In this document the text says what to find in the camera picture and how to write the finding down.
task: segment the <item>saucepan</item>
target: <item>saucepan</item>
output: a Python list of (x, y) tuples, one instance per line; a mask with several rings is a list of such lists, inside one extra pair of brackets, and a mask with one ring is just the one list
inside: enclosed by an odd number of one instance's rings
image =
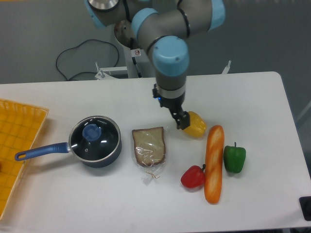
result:
[(87, 166), (104, 167), (113, 163), (122, 148), (118, 125), (106, 116), (90, 116), (78, 122), (69, 135), (69, 142), (56, 143), (19, 152), (22, 161), (50, 153), (72, 152)]

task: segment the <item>pot handle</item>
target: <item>pot handle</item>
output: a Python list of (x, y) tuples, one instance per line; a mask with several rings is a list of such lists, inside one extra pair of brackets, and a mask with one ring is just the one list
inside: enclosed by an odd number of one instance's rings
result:
[(26, 159), (35, 158), (45, 154), (51, 153), (68, 153), (70, 151), (67, 142), (61, 142), (56, 144), (51, 144), (44, 147), (39, 147), (31, 150), (26, 150), (19, 152), (15, 155), (16, 161), (22, 161)]

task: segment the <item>bread slice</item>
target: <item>bread slice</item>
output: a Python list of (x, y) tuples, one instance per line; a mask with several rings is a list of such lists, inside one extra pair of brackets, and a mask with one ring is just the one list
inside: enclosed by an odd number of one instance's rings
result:
[(132, 130), (135, 157), (141, 166), (153, 166), (165, 161), (164, 128)]

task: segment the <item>bread in plastic bag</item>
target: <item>bread in plastic bag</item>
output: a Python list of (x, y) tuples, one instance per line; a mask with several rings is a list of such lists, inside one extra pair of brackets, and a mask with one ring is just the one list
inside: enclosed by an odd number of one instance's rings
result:
[(158, 178), (158, 172), (166, 160), (167, 143), (164, 127), (132, 130), (134, 140), (133, 159), (149, 176), (143, 180), (147, 184)]

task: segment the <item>yellow basket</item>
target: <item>yellow basket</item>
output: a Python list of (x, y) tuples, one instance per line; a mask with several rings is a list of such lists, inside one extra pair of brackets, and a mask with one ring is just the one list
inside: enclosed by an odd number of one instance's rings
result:
[(31, 149), (49, 110), (0, 99), (0, 220), (28, 162), (15, 154)]

